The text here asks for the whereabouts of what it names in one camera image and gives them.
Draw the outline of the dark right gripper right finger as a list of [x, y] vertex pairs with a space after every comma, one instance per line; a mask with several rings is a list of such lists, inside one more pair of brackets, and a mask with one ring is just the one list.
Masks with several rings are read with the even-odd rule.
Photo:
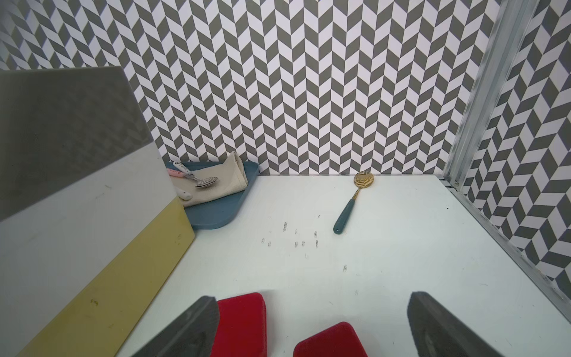
[[419, 356], [502, 356], [427, 292], [411, 294], [407, 317]]

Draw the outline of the aluminium corner post right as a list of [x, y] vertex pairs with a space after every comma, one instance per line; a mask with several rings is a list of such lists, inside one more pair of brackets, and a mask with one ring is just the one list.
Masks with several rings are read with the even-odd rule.
[[471, 162], [537, 7], [537, 1], [501, 2], [498, 19], [443, 172], [443, 179], [459, 193], [463, 191]]

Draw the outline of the red brooch box two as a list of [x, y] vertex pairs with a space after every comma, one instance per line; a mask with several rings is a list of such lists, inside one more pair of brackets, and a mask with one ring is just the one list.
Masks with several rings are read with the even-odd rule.
[[352, 325], [343, 321], [299, 342], [293, 357], [302, 356], [367, 357], [367, 353]]

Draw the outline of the white handled utensil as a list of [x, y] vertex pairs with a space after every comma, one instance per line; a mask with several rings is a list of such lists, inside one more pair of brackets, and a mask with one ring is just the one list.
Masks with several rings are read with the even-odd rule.
[[175, 187], [175, 191], [177, 193], [177, 196], [183, 201], [190, 201], [193, 198], [193, 196], [190, 193], [178, 187]]

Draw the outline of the red brooch box one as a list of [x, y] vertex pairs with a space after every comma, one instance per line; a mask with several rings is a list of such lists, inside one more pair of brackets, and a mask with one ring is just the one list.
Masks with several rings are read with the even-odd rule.
[[217, 302], [219, 325], [211, 357], [267, 356], [266, 302], [258, 292]]

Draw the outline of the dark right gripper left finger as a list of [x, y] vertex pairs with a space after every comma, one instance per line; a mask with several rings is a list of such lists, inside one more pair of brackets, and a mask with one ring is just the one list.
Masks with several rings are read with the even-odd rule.
[[133, 356], [209, 357], [219, 321], [215, 297], [202, 296]]

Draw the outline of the blue tray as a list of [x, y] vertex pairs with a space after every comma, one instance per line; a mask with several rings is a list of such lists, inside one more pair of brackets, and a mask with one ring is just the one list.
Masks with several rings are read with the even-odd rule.
[[259, 175], [259, 165], [255, 162], [243, 162], [248, 185], [245, 190], [219, 198], [214, 201], [185, 207], [187, 218], [196, 230], [214, 230], [226, 226], [238, 214], [246, 197]]

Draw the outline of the three-tier drawer cabinet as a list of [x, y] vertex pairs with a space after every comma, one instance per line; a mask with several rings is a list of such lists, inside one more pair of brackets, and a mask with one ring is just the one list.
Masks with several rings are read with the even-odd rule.
[[114, 356], [195, 234], [123, 70], [1, 73], [1, 354]]

